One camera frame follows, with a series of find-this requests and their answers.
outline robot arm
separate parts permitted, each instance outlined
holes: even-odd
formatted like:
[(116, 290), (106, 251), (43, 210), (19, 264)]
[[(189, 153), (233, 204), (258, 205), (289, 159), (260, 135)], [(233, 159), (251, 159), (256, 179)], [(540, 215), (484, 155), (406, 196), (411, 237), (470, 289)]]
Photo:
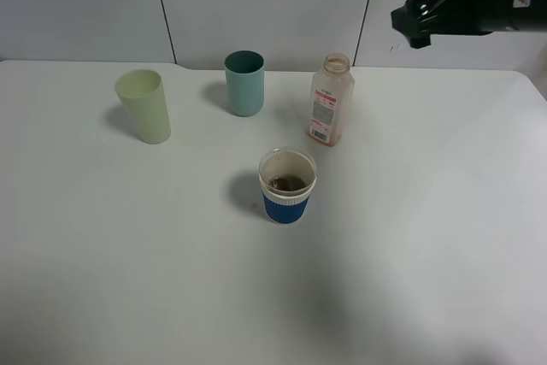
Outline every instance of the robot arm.
[(414, 49), (430, 45), (432, 34), (547, 32), (547, 0), (407, 0), (391, 23)]

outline plastic cup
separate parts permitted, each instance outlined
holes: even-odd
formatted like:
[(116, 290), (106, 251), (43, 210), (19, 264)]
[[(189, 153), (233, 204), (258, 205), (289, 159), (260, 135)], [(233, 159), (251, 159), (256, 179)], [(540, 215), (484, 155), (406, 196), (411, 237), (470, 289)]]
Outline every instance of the plastic cup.
[(162, 77), (154, 70), (133, 70), (115, 83), (115, 92), (137, 123), (140, 138), (160, 144), (171, 135)]
[[(269, 184), (273, 177), (287, 174), (297, 176), (306, 186), (298, 191), (282, 191)], [(317, 181), (317, 166), (314, 159), (298, 149), (274, 149), (261, 159), (258, 176), (268, 216), (279, 224), (298, 221), (306, 209)]]
[(249, 117), (264, 105), (264, 58), (258, 53), (241, 50), (224, 61), (228, 101), (232, 112)]

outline paper cup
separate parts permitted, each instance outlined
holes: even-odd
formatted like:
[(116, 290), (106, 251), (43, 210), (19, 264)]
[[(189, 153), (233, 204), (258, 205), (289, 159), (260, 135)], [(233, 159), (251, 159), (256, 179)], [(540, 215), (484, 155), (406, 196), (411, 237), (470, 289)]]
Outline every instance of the paper cup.
[[(281, 191), (268, 183), (273, 177), (287, 174), (296, 175), (306, 186), (298, 191)], [(291, 148), (272, 150), (261, 159), (258, 175), (266, 212), (272, 220), (291, 224), (302, 217), (317, 181), (317, 167), (309, 154)]]

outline plastic bottle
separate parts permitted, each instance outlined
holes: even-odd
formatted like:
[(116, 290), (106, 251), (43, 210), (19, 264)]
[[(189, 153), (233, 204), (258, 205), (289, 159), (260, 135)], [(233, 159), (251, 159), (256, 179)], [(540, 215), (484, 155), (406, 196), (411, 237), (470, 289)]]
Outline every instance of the plastic bottle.
[(311, 138), (331, 147), (340, 140), (355, 83), (347, 56), (332, 53), (325, 58), (311, 83), (308, 130)]

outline coffee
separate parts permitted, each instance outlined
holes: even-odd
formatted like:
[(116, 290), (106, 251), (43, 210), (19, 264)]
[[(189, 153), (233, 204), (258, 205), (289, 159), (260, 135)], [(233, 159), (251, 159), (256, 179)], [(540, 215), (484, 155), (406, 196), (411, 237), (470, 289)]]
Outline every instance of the coffee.
[(276, 175), (268, 183), (276, 190), (281, 191), (298, 191), (306, 188), (306, 183), (294, 174)]

